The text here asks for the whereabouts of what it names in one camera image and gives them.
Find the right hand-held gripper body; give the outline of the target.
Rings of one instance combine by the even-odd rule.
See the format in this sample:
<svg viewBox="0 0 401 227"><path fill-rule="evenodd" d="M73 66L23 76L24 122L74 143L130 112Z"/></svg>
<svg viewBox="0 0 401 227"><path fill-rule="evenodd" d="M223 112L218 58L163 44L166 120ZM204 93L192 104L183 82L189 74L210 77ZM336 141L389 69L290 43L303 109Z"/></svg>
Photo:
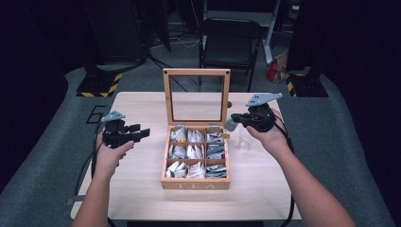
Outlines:
<svg viewBox="0 0 401 227"><path fill-rule="evenodd" d="M269 131L276 121L275 115L270 108L269 102L281 98L283 95L278 94L254 94L251 99L246 103L250 120L252 121L251 127L259 132Z"/></svg>

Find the grey tea bag yellow tag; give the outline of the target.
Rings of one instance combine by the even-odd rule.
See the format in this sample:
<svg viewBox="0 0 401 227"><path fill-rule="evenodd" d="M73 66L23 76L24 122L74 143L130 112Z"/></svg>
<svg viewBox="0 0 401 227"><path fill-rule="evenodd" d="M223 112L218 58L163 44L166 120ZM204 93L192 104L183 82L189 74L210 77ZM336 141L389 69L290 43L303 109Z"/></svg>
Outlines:
<svg viewBox="0 0 401 227"><path fill-rule="evenodd" d="M237 123L229 117L223 125L222 138L229 139L231 132L235 131Z"/></svg>

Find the clear plastic cup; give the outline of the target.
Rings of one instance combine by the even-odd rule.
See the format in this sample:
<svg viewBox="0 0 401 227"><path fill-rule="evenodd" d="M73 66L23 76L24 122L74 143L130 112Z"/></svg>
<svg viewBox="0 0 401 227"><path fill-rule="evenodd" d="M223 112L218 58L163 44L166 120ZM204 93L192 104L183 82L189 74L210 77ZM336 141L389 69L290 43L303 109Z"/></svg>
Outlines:
<svg viewBox="0 0 401 227"><path fill-rule="evenodd" d="M241 150L250 150L254 138L250 135L246 128L239 129L238 148Z"/></svg>

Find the wooden tea box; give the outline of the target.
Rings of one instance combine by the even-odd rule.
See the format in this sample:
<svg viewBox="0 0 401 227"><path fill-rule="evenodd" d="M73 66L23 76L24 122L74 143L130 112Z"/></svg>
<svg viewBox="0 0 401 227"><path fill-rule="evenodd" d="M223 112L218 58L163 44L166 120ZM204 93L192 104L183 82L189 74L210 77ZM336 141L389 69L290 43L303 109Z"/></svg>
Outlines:
<svg viewBox="0 0 401 227"><path fill-rule="evenodd" d="M206 134L220 132L227 119L227 104L230 85L228 69L205 68L165 68L163 70L166 94L167 134L161 184L164 189L180 190L227 190L231 183L228 139L220 143L208 143ZM185 128L186 142L172 142L170 133L178 128ZM204 140L191 143L188 141L188 131L200 131ZM181 146L187 150L188 145L203 145L203 159L169 159L168 150L171 145ZM221 159L208 159L206 156L209 145L223 145L225 154ZM166 169L176 161L185 162L183 178L167 178ZM188 178L187 167L202 162L205 168L204 178ZM207 178L206 168L213 165L227 167L226 178Z"/></svg>

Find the person's right hand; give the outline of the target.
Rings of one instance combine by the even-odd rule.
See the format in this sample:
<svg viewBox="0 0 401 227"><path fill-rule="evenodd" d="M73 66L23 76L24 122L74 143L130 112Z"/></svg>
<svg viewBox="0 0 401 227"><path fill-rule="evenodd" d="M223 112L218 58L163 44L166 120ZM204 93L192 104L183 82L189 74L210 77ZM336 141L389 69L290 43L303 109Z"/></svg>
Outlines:
<svg viewBox="0 0 401 227"><path fill-rule="evenodd" d="M248 133L259 140L263 148L276 160L279 161L286 155L291 154L291 150L288 146L287 141L287 130L281 120L280 113L273 109L272 110L276 121L275 125L267 132L259 132L251 126L248 126L246 130Z"/></svg>

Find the red and green tea bags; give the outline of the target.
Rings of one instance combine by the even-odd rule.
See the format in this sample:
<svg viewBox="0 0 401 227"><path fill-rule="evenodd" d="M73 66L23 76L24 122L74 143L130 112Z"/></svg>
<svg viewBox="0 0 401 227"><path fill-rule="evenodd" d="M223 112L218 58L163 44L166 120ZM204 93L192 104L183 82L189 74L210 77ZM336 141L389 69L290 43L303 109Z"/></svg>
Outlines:
<svg viewBox="0 0 401 227"><path fill-rule="evenodd" d="M209 132L206 134L206 141L208 143L220 143L223 141L220 132Z"/></svg>

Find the white and yellow tea bags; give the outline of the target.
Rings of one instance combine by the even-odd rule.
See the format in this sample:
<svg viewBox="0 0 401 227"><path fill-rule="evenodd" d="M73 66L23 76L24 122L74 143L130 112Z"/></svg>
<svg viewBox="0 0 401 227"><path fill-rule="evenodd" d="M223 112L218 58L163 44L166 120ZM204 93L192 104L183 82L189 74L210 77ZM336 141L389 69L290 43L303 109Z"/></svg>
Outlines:
<svg viewBox="0 0 401 227"><path fill-rule="evenodd" d="M185 128L178 128L170 133L170 140L172 142L185 143L186 142L186 132Z"/></svg>

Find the grey white tea bags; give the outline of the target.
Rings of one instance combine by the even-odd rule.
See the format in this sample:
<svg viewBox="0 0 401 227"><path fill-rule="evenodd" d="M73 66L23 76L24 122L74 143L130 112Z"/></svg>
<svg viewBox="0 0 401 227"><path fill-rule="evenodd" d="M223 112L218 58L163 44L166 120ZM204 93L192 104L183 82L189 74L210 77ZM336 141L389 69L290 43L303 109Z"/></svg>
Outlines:
<svg viewBox="0 0 401 227"><path fill-rule="evenodd" d="M171 145L168 150L169 159L184 159L186 150L184 147Z"/></svg>

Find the grey green tea bags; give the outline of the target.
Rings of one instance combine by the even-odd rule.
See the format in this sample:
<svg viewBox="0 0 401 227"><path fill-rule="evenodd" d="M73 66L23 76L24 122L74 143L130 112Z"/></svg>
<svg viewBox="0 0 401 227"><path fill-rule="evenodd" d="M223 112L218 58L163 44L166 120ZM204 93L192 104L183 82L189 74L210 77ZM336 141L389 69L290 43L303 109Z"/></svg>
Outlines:
<svg viewBox="0 0 401 227"><path fill-rule="evenodd" d="M225 154L223 145L209 145L207 147L206 156L208 159L221 159Z"/></svg>

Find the white flat tea bags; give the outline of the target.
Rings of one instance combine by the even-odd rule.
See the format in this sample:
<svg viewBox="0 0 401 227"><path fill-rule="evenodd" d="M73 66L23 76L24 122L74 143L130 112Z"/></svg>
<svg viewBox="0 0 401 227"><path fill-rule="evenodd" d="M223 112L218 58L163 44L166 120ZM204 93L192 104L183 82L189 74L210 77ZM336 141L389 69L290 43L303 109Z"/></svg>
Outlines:
<svg viewBox="0 0 401 227"><path fill-rule="evenodd" d="M185 162L176 161L166 169L167 178L183 178L185 176Z"/></svg>

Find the white pyramid tea bags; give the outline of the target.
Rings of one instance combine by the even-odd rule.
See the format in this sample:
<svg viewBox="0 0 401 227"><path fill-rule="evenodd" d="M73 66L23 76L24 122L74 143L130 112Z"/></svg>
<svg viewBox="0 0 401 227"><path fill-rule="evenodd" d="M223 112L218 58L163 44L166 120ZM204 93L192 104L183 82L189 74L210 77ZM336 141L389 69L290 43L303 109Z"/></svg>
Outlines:
<svg viewBox="0 0 401 227"><path fill-rule="evenodd" d="M204 147L203 145L188 145L186 150L186 156L188 159L203 159L204 158Z"/></svg>
<svg viewBox="0 0 401 227"><path fill-rule="evenodd" d="M195 130L195 131L189 130L187 138L188 138L188 141L191 143L202 142L204 140L203 134L198 130Z"/></svg>

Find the yellow black striped stand base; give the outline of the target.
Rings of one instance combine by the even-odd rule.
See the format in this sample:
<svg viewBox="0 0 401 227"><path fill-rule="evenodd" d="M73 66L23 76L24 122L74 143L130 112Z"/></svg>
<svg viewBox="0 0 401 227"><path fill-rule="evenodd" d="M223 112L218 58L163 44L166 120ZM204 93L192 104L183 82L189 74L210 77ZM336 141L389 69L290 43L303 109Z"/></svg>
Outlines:
<svg viewBox="0 0 401 227"><path fill-rule="evenodd" d="M328 97L320 79L311 79L306 74L285 75L285 82L291 96L297 97Z"/></svg>
<svg viewBox="0 0 401 227"><path fill-rule="evenodd" d="M107 97L115 92L118 82L121 80L121 74L87 74L79 85L76 96L85 97Z"/></svg>

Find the white and red tea bags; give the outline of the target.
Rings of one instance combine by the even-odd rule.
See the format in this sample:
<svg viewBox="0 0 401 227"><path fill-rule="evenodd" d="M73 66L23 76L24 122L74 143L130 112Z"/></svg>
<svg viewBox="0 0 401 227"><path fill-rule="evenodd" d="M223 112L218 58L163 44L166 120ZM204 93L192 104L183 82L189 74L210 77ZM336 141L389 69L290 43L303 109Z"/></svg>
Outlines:
<svg viewBox="0 0 401 227"><path fill-rule="evenodd" d="M188 178L204 178L205 168L202 162L197 162L194 165L189 165L187 167L187 177Z"/></svg>

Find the grey tape strip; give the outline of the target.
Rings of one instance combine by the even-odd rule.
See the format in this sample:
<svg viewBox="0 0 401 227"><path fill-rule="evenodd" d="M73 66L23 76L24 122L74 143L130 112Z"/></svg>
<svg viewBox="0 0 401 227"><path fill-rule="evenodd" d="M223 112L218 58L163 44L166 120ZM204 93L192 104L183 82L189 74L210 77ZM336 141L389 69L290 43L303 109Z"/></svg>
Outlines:
<svg viewBox="0 0 401 227"><path fill-rule="evenodd" d="M72 205L74 205L76 202L78 202L78 201L83 201L83 199L84 199L84 195L76 195L76 196L73 196L73 197L71 197L71 198L68 198L67 200L66 200L66 202L65 202L65 204L67 205L67 206L72 206Z"/></svg>

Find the black cabinet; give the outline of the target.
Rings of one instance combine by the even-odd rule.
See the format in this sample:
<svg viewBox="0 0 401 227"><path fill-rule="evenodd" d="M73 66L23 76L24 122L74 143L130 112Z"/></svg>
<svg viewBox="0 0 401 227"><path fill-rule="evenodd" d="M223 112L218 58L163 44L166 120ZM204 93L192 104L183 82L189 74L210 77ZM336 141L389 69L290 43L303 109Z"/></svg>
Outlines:
<svg viewBox="0 0 401 227"><path fill-rule="evenodd" d="M105 62L140 62L146 49L138 33L132 0L82 0Z"/></svg>

